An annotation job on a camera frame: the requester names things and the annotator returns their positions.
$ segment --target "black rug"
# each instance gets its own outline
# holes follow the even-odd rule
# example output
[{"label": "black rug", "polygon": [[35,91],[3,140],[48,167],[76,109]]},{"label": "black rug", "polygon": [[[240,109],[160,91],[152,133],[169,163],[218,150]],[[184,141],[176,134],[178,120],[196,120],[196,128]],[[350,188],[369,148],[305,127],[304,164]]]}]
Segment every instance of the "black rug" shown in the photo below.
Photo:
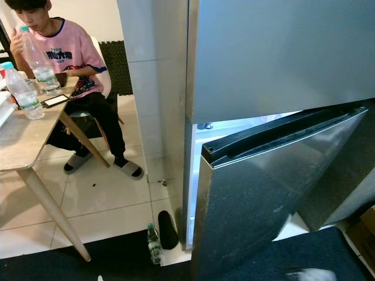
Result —
[{"label": "black rug", "polygon": [[[2,281],[190,280],[190,262],[158,267],[149,259],[146,231],[85,244],[92,261],[84,262],[73,247],[2,259]],[[373,280],[336,228],[282,241],[249,257],[222,276],[203,280],[288,280],[298,268],[329,269],[338,281]]]}]

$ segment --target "table top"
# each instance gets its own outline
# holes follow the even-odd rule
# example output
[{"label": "table top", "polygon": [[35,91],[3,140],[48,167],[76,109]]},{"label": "table top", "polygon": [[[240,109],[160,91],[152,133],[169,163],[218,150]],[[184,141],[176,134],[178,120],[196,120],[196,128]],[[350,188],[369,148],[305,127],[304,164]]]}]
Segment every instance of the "table top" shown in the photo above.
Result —
[{"label": "table top", "polygon": [[[69,77],[62,94],[71,96],[77,81],[78,77]],[[51,96],[38,95],[39,101],[48,98]],[[0,128],[0,171],[32,167],[65,106],[66,102],[44,108],[44,117],[37,120],[27,119],[22,110],[15,111]]]}]

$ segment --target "water bottle cap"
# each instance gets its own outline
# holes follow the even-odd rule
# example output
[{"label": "water bottle cap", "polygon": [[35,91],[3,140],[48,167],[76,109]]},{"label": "water bottle cap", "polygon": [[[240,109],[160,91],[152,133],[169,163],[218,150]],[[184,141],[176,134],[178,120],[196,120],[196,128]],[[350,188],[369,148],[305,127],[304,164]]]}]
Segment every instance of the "water bottle cap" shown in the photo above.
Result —
[{"label": "water bottle cap", "polygon": [[2,63],[1,66],[4,68],[4,69],[11,69],[11,68],[14,68],[13,64],[11,61],[7,61],[6,63]]},{"label": "water bottle cap", "polygon": [[19,31],[29,31],[29,27],[27,25],[22,25],[19,27]]}]

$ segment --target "hair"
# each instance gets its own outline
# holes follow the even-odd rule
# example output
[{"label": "hair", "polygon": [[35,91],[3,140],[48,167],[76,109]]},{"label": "hair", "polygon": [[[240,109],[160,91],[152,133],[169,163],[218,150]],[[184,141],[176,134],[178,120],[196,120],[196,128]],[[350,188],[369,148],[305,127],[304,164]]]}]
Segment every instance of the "hair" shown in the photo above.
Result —
[{"label": "hair", "polygon": [[5,3],[13,10],[34,10],[37,8],[44,8],[47,0],[5,0]]}]

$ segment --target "cardboard box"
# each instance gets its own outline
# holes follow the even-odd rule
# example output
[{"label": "cardboard box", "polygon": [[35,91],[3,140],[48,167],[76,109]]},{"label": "cardboard box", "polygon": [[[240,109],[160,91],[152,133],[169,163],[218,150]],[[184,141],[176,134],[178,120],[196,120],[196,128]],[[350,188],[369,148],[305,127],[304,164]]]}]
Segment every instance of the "cardboard box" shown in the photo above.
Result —
[{"label": "cardboard box", "polygon": [[361,216],[360,221],[347,231],[362,257],[375,272],[375,206]]}]

